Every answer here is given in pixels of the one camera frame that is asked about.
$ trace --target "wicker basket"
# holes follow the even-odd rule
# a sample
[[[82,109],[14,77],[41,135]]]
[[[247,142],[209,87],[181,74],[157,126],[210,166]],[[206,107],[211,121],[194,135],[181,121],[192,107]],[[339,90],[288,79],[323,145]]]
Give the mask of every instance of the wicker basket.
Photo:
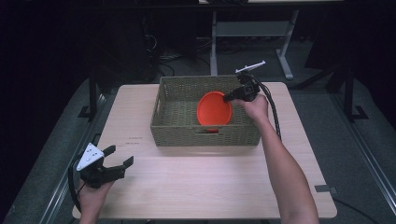
[[[257,146],[259,131],[240,106],[233,105],[227,125],[200,125],[196,117],[198,102],[207,92],[229,93],[239,86],[236,76],[162,77],[150,124],[156,145]]]

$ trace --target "human hand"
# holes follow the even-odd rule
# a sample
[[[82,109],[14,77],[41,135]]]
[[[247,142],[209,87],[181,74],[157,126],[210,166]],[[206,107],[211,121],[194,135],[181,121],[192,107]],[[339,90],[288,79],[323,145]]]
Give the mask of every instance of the human hand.
[[[93,189],[84,185],[83,180],[79,180],[79,203],[81,205],[80,224],[96,223],[100,211],[105,203],[106,196],[115,181],[103,184],[99,189]]]
[[[233,101],[242,106],[247,115],[256,123],[268,120],[268,101],[264,95],[258,94],[256,99],[252,102],[246,102],[239,99]]]

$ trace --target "light wood surface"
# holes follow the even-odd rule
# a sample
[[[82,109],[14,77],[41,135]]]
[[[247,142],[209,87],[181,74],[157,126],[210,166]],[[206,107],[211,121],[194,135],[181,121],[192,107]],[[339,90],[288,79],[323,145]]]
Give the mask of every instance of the light wood surface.
[[[308,179],[319,217],[335,217],[330,193],[315,191],[326,183],[287,87],[264,84],[276,104],[283,143]],[[108,193],[101,217],[279,218],[261,142],[256,147],[155,146],[149,125],[158,86],[122,86],[118,92],[98,147],[117,147],[106,167],[130,156],[134,165]],[[76,208],[73,216],[79,217]]]

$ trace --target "white bracket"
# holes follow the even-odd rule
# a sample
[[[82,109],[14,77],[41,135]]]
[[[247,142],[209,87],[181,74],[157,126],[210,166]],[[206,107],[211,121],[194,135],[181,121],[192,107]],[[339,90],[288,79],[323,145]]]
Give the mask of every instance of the white bracket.
[[[257,67],[262,66],[263,64],[265,64],[265,61],[262,61],[262,63],[253,64],[253,65],[250,65],[250,66],[247,66],[247,65],[246,65],[244,68],[241,68],[241,69],[239,69],[239,70],[236,69],[236,70],[235,70],[235,73],[240,73],[240,72],[245,71],[245,70],[251,71],[251,70],[253,70],[253,69],[257,68]]]
[[[91,165],[93,162],[101,159],[105,156],[102,150],[89,143],[87,148],[85,148],[84,154],[77,165],[77,171],[84,169],[85,167]]]

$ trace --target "orange bowl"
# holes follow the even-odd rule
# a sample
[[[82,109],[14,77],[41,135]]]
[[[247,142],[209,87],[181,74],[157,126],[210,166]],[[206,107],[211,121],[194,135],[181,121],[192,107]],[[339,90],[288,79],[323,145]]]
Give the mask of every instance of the orange bowl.
[[[233,108],[230,102],[223,101],[224,93],[210,91],[197,106],[197,118],[201,125],[224,125],[230,122]]]

